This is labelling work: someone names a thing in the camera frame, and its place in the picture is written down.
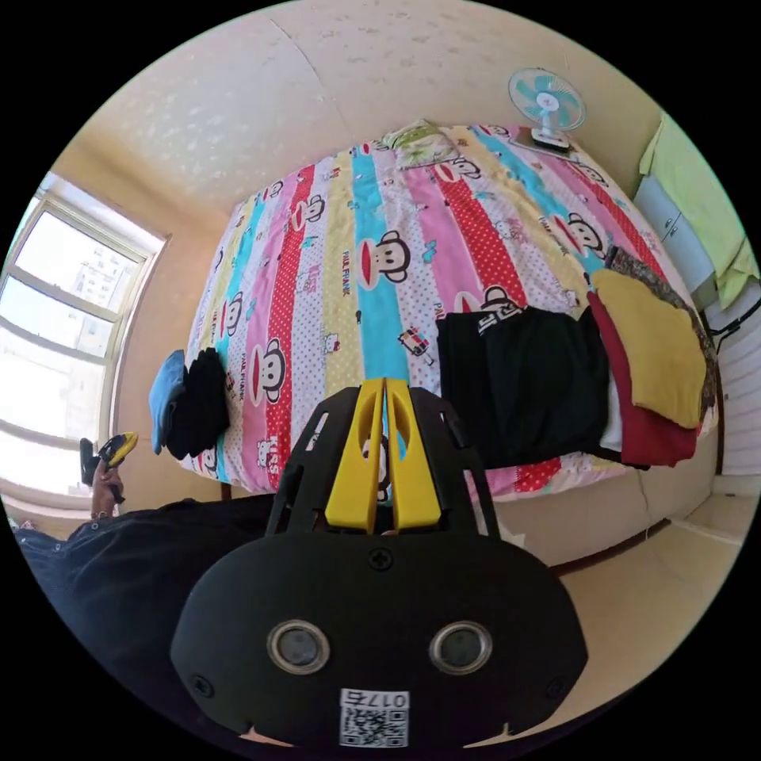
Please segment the person's left hand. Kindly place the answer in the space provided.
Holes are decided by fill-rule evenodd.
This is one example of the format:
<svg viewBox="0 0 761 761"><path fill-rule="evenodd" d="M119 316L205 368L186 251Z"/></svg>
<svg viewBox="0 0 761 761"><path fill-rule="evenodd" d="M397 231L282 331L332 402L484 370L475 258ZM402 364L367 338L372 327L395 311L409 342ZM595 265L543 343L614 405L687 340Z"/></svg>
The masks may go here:
<svg viewBox="0 0 761 761"><path fill-rule="evenodd" d="M117 511L117 499L114 495L121 495L122 491L123 483L118 468L107 468L104 461L99 461L91 488L91 519L113 517Z"/></svg>

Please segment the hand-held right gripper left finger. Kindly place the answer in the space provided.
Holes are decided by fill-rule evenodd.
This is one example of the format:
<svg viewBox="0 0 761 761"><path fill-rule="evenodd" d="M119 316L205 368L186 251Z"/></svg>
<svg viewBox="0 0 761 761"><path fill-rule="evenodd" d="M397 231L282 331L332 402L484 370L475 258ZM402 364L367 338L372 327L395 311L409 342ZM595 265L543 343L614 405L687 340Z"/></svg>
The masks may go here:
<svg viewBox="0 0 761 761"><path fill-rule="evenodd" d="M384 406L383 379L358 389L331 495L325 509L330 526L373 526L380 482Z"/></svg>

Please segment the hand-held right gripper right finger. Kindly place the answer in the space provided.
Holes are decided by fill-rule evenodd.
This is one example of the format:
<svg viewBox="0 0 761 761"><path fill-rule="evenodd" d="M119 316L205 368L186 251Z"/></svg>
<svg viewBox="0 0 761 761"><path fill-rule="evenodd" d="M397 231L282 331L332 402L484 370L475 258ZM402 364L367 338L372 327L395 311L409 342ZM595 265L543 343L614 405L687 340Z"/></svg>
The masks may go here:
<svg viewBox="0 0 761 761"><path fill-rule="evenodd" d="M387 379L385 400L394 527L429 529L439 523L441 508L410 387L404 380Z"/></svg>

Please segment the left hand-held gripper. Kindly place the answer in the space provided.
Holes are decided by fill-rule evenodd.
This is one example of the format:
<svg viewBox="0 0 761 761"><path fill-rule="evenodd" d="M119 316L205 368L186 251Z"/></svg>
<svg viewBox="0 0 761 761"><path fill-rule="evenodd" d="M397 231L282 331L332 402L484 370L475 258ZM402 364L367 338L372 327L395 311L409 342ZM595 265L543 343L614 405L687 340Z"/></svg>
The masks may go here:
<svg viewBox="0 0 761 761"><path fill-rule="evenodd" d="M135 449L138 441L139 435L135 432L115 434L95 452L94 443L87 438L81 438L79 442L81 483L92 487L97 466L103 462L106 470L117 468Z"/></svg>

